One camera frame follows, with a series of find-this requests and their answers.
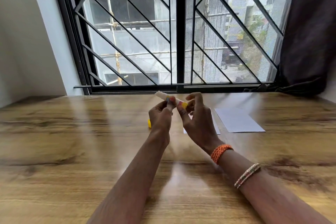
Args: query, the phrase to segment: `bangle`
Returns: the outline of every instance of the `bangle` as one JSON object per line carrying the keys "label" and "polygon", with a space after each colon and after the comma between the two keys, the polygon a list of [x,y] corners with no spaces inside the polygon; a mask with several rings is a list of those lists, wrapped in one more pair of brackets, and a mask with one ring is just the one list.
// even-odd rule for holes
{"label": "bangle", "polygon": [[238,189],[240,186],[244,184],[255,172],[257,172],[261,168],[259,163],[253,164],[248,170],[246,170],[242,176],[236,181],[234,187]]}
{"label": "bangle", "polygon": [[220,156],[226,150],[233,150],[233,148],[230,145],[228,145],[228,144],[222,144],[222,145],[218,146],[216,149],[214,149],[214,151],[211,154],[211,159],[213,160],[213,162],[215,162],[216,164],[218,164],[218,160],[219,160]]}

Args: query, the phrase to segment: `dark curtain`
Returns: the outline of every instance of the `dark curtain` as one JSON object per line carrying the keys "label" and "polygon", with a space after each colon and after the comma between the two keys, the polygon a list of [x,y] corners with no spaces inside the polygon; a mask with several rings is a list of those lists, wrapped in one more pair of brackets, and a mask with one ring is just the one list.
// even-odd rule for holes
{"label": "dark curtain", "polygon": [[276,91],[313,96],[324,91],[336,55],[336,0],[292,0]]}

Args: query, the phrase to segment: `orange bracelet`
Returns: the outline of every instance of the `orange bracelet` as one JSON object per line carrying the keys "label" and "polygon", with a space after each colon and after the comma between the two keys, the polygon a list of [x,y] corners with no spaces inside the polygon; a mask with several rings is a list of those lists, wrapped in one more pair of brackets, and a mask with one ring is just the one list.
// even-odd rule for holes
{"label": "orange bracelet", "polygon": [[226,150],[233,150],[233,148],[231,147],[231,145],[222,144],[222,145],[218,146],[216,149],[214,149],[214,151],[211,154],[211,159],[213,160],[213,162],[215,162],[216,164],[218,164],[218,160],[219,160],[220,156]]}

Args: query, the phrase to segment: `hand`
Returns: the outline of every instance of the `hand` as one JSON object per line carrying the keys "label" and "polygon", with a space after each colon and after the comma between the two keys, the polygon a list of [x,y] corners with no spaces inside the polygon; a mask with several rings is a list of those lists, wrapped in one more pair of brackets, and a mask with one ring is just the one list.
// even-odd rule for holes
{"label": "hand", "polygon": [[[191,93],[186,99],[190,100],[187,110],[182,106],[177,107],[183,127],[190,138],[210,155],[216,147],[223,144],[213,125],[211,110],[203,104],[203,97],[199,92]],[[192,119],[190,119],[188,112],[193,112]]]}
{"label": "hand", "polygon": [[175,97],[171,96],[168,103],[162,101],[149,110],[149,119],[152,132],[162,133],[169,143],[169,130],[171,125],[172,111],[175,108]]}

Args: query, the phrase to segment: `forearm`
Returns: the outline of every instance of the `forearm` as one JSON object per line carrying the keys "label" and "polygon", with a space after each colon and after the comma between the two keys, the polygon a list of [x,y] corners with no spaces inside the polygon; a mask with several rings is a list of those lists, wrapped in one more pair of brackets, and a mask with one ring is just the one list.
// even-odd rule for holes
{"label": "forearm", "polygon": [[140,223],[149,188],[153,182],[165,140],[152,131],[132,162],[101,202],[87,223]]}
{"label": "forearm", "polygon": [[[233,150],[225,151],[218,164],[234,184],[253,165]],[[330,224],[324,216],[281,185],[266,171],[252,175],[239,190],[267,224]]]}

